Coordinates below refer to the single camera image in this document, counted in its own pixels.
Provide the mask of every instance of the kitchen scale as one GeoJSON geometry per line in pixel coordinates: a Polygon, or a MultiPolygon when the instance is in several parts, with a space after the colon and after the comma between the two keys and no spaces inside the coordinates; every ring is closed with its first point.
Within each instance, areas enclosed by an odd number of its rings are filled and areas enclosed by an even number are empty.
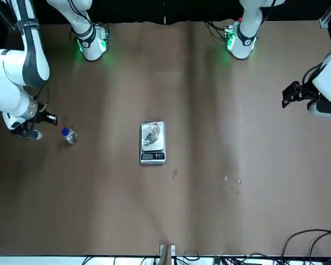
{"type": "Polygon", "coordinates": [[[163,121],[146,121],[141,124],[140,162],[164,164],[166,161],[166,127],[163,121]]]}

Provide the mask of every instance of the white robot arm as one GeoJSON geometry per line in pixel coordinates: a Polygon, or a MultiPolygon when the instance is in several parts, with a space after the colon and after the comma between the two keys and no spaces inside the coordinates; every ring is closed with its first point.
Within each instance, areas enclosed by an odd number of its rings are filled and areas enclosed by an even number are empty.
{"type": "Polygon", "coordinates": [[[331,117],[331,52],[323,62],[310,68],[302,84],[292,82],[283,92],[282,107],[295,101],[309,100],[308,110],[315,116],[331,117]]]}
{"type": "Polygon", "coordinates": [[[47,0],[71,24],[78,38],[78,44],[88,61],[95,61],[106,52],[109,32],[89,19],[88,10],[92,0],[47,0]]]}
{"type": "Polygon", "coordinates": [[[228,36],[227,49],[234,57],[245,59],[254,49],[258,31],[263,23],[261,7],[274,7],[285,0],[239,0],[244,8],[241,22],[229,26],[232,34],[228,36]]]}
{"type": "Polygon", "coordinates": [[[39,36],[39,23],[30,0],[7,0],[17,19],[24,50],[0,50],[0,111],[12,133],[40,139],[35,123],[57,124],[57,116],[38,111],[42,105],[27,94],[23,86],[42,89],[49,78],[39,36]]]}

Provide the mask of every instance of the green led light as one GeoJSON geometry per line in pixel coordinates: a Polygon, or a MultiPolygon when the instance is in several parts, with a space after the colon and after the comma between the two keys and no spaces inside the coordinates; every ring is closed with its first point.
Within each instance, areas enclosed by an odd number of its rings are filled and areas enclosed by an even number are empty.
{"type": "Polygon", "coordinates": [[[234,45],[234,42],[236,40],[236,37],[233,35],[231,38],[227,41],[227,50],[231,51],[234,45]]]}
{"type": "Polygon", "coordinates": [[[81,44],[79,43],[79,41],[78,41],[78,40],[77,40],[77,43],[78,43],[78,46],[79,46],[79,51],[80,51],[80,52],[83,52],[83,51],[82,51],[82,47],[81,47],[81,44]]]}
{"type": "Polygon", "coordinates": [[[255,46],[256,39],[257,39],[257,37],[255,37],[255,39],[253,40],[252,50],[254,50],[254,46],[255,46]]]}

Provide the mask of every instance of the water bottle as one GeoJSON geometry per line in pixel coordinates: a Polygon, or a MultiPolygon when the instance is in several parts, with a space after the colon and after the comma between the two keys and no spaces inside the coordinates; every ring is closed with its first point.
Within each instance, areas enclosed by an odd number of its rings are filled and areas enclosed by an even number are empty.
{"type": "Polygon", "coordinates": [[[61,130],[62,135],[64,136],[65,140],[71,144],[74,145],[77,141],[77,134],[73,130],[69,128],[63,128],[61,130]]]}

